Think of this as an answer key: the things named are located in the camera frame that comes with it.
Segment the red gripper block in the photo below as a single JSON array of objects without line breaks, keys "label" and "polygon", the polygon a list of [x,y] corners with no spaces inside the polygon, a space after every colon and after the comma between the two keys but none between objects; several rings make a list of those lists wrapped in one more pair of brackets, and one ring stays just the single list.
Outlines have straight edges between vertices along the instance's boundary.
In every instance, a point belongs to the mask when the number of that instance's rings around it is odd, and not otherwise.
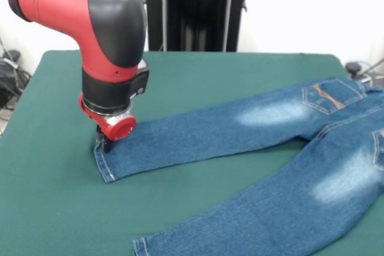
[{"label": "red gripper block", "polygon": [[131,104],[125,111],[115,115],[101,115],[88,109],[83,102],[83,94],[80,93],[79,106],[85,114],[97,123],[96,141],[102,141],[103,134],[107,137],[103,139],[103,151],[110,152],[113,141],[117,141],[128,136],[137,124],[136,118],[131,114]]}]

